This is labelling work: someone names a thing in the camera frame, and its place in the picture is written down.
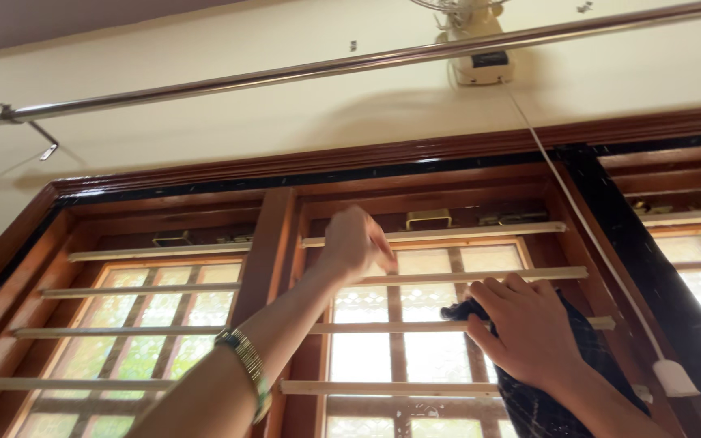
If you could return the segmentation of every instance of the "hand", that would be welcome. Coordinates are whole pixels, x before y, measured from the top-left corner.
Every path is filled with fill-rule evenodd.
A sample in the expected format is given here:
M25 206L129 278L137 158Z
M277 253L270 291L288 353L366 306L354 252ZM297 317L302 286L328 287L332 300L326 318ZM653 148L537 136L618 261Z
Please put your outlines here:
M580 357L567 311L546 280L526 283L518 274L504 282L486 278L470 286L499 337L470 314L467 333L504 371L520 382L548 391L587 365Z
M351 283L364 277L375 263L385 271L396 267L396 257L380 225L359 206L335 214L326 227L326 244L318 259L321 269Z

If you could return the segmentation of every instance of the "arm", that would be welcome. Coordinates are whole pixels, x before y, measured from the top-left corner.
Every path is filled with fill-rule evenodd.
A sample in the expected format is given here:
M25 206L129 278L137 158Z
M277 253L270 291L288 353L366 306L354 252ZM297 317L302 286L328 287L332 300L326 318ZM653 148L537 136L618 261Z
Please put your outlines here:
M547 392L597 438L670 438L580 357L567 312L548 281L474 282L473 297L494 321L494 337L475 315L468 334L504 371Z
M238 328L253 343L272 384L334 294L361 278L371 264L395 264L380 226L358 207L337 214L326 228L317 264L288 293ZM257 395L237 354L214 348L142 419L128 438L244 436Z

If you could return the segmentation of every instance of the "ceiling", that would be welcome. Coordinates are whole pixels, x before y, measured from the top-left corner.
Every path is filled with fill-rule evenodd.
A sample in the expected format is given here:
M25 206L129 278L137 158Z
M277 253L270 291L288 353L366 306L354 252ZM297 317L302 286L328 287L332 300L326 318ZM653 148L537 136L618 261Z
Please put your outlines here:
M0 0L0 49L240 0Z

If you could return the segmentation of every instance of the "finger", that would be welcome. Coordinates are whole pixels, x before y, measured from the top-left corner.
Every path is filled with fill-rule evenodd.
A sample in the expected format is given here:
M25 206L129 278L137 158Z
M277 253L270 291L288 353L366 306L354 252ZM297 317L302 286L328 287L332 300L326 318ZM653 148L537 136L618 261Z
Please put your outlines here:
M475 301L480 303L481 307L492 319L494 319L493 314L497 314L500 306L505 303L502 298L479 281L474 281L470 284L470 294L472 294L472 298L475 298Z
M539 293L540 295L543 295L544 297L548 297L551 299L555 299L556 301L559 300L559 295L556 293L556 290L553 288L553 285L550 284L550 281L548 280L537 280L537 281L532 281L530 283L532 290L534 290L536 293Z
M389 241L385 239L383 229L372 219L372 216L367 215L367 234L372 243L380 249L383 257L378 258L378 264L386 271L391 271L396 268L396 256L389 245Z
M486 286L486 288L489 288L497 296L506 300L515 299L517 295L517 293L508 289L507 286L498 282L496 278L486 278L485 280L483 280L483 284Z
M537 293L532 289L532 287L521 278L521 275L516 274L514 272L507 274L502 284L507 286L508 289L511 289L514 292L518 292L521 295L537 295Z
M488 331L483 321L474 313L467 318L467 334L492 361L498 362L501 359L501 355L505 352L505 345Z

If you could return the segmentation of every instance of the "wall fan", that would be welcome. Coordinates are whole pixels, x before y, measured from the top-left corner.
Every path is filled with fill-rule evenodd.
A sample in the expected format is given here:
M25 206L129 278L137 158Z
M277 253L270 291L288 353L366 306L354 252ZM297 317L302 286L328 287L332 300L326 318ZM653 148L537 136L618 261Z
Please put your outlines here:
M447 20L438 28L443 33L438 41L458 41L467 38L501 34L497 18L502 4L509 0L411 0L425 8L443 12ZM507 51L453 58L450 65L459 84L496 84L499 77L512 79L514 59Z

